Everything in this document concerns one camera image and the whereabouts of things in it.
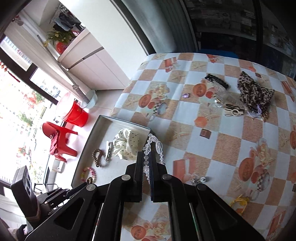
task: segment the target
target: tray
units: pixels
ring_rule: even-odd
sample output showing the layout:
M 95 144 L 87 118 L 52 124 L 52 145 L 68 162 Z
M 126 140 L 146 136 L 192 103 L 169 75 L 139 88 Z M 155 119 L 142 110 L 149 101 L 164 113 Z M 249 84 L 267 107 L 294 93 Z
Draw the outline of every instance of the tray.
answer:
M 73 188 L 79 186 L 81 182 L 81 173 L 84 168 L 92 167 L 96 171 L 96 181 L 94 184 L 97 186 L 110 183 L 114 178 L 121 176 L 125 173 L 126 167 L 129 164 L 135 163 L 136 161 L 120 160 L 118 156 L 111 156 L 106 166 L 96 167 L 93 159 L 92 152 L 100 148 L 106 151 L 106 141 L 112 142 L 115 135 L 123 128 L 129 128 L 132 131 L 139 133 L 139 150 L 142 150 L 146 144 L 148 134 L 151 129 L 134 124 L 128 121 L 119 120 L 113 117 L 100 115 L 87 139 L 84 149 L 81 153 L 78 161 L 71 186 Z M 102 164 L 105 164 L 105 155 L 102 156 Z

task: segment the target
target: tablecloth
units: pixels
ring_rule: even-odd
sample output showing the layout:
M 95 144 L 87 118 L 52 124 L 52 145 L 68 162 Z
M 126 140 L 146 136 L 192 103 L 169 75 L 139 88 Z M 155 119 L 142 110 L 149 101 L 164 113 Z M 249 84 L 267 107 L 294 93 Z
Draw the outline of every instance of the tablecloth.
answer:
M 275 90 L 266 122 L 247 113 L 225 116 L 223 108 L 214 105 L 205 76 L 211 73 L 225 80 L 228 92 L 239 98 L 242 71 Z M 200 83 L 206 88 L 197 89 Z M 150 127 L 163 143 L 169 174 L 185 183 L 206 176 L 206 185 L 228 204 L 240 194 L 249 196 L 242 217 L 272 240 L 296 206 L 294 95 L 293 79 L 256 63 L 198 53 L 152 54 L 124 89 L 111 116 Z M 145 178 L 142 202 L 125 205 L 121 237 L 171 240 L 167 203 L 151 202 Z

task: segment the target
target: purple ring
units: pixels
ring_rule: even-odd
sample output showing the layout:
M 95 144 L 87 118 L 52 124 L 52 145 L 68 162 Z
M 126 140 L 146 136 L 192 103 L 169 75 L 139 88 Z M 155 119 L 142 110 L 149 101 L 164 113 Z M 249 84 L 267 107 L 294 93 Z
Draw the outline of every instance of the purple ring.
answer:
M 189 96 L 190 96 L 189 93 L 184 93 L 184 94 L 182 95 L 182 97 L 185 98 L 185 99 L 189 98 Z

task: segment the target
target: red stool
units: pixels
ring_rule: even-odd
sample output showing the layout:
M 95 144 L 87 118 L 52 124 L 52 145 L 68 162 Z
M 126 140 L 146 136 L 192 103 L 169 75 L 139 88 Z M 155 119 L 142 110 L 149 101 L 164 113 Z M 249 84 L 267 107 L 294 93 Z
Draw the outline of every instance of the red stool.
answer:
M 72 131 L 68 128 L 57 126 L 51 122 L 45 122 L 42 125 L 43 133 L 51 139 L 51 146 L 49 153 L 54 155 L 56 159 L 67 162 L 61 154 L 68 154 L 71 156 L 77 156 L 77 151 L 68 147 L 66 145 L 68 138 L 66 138 L 67 133 L 72 133 L 78 135 L 78 132 Z

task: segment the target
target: tile floor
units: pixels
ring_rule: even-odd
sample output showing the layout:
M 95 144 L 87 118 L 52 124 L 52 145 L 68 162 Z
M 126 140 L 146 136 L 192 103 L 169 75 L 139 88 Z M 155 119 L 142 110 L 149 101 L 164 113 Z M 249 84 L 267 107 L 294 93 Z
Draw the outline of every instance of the tile floor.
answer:
M 71 182 L 75 169 L 80 157 L 80 154 L 84 148 L 84 145 L 88 139 L 88 136 L 98 119 L 99 115 L 109 116 L 111 110 L 113 109 L 115 103 L 117 102 L 119 96 L 122 93 L 122 90 L 101 90 L 97 91 L 98 101 L 92 109 L 89 110 L 89 119 L 86 125 L 82 128 L 74 126 L 73 130 L 78 132 L 78 135 L 71 134 L 69 136 L 68 146 L 77 150 L 77 157 L 65 155 L 67 163 L 65 164 L 64 171 L 62 173 L 57 173 L 54 183 L 59 187 L 65 189 L 71 187 Z

